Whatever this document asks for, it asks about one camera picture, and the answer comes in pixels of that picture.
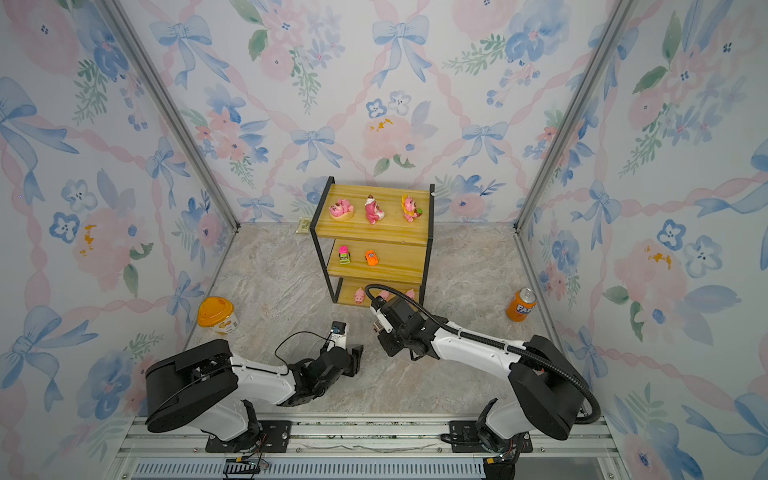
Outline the pink bear donut toy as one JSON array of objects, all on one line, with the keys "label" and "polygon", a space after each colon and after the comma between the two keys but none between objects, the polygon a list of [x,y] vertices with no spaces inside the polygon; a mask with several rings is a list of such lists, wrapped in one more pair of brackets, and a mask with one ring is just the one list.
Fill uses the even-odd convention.
[{"label": "pink bear donut toy", "polygon": [[329,207],[329,215],[335,221],[350,220],[355,214],[355,207],[347,199],[339,199]]}]

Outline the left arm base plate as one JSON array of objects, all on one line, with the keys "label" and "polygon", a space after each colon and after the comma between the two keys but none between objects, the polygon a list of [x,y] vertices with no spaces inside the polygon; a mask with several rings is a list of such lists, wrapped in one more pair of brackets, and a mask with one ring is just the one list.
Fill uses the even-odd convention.
[{"label": "left arm base plate", "polygon": [[293,423],[287,420],[258,421],[241,435],[227,441],[210,435],[206,453],[285,453]]}]

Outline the orange toy truck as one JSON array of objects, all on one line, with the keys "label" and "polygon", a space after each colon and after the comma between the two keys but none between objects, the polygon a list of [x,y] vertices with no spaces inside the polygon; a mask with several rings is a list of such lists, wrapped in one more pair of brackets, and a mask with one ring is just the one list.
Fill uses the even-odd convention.
[{"label": "orange toy truck", "polygon": [[376,266],[379,264],[379,258],[373,250],[368,250],[365,253],[365,260],[369,266]]}]

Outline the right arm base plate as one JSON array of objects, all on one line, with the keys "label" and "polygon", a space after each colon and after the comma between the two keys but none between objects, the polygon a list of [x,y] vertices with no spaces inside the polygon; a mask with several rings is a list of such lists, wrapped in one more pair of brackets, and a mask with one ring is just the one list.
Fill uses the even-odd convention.
[{"label": "right arm base plate", "polygon": [[454,453],[483,453],[490,455],[512,455],[532,453],[530,435],[525,432],[510,439],[502,439],[487,427],[478,427],[477,421],[454,420],[448,423],[449,431],[440,435]]}]

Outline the pink green toy car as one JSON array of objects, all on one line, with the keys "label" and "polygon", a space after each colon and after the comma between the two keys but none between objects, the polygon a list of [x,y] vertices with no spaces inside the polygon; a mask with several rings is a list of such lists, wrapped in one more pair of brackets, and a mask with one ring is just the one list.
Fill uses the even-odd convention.
[{"label": "pink green toy car", "polygon": [[342,245],[338,252],[339,264],[348,265],[351,263],[351,256],[349,248],[346,245]]}]

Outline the pink bear cream toy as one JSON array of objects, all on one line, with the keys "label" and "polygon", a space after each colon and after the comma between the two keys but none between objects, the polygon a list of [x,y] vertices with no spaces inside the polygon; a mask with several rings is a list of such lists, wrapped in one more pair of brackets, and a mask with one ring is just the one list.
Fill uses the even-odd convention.
[{"label": "pink bear cream toy", "polygon": [[385,212],[381,209],[373,195],[369,195],[365,201],[365,212],[367,221],[375,225],[385,217]]}]

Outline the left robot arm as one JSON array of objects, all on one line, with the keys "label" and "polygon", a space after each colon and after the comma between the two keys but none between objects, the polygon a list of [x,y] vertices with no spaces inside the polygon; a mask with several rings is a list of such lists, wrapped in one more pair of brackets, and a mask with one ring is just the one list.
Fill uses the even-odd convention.
[{"label": "left robot arm", "polygon": [[151,365],[145,373],[151,433],[191,425],[227,443],[256,431],[254,404],[297,407],[355,376],[364,347],[333,336],[315,358],[279,367],[249,361],[215,339]]}]

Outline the pink bear sunflower toy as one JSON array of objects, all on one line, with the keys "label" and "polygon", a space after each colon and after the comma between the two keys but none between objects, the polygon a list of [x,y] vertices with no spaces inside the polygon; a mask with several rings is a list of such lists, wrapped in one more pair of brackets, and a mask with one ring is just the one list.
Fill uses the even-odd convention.
[{"label": "pink bear sunflower toy", "polygon": [[404,195],[401,199],[401,208],[403,216],[408,223],[413,223],[423,215],[423,210],[411,195]]}]

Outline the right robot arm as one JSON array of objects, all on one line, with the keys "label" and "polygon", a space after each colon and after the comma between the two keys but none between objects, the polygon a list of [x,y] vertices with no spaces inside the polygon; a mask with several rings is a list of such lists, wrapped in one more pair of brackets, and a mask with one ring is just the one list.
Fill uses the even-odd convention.
[{"label": "right robot arm", "polygon": [[408,297],[380,296],[371,301],[374,330],[380,345],[393,357],[406,350],[413,361],[424,357],[473,367],[511,386],[514,396],[493,399],[475,422],[477,444],[501,453],[517,438],[537,430],[560,441],[568,439],[586,400],[584,379],[548,339],[535,335],[527,342],[486,337],[432,317]]}]

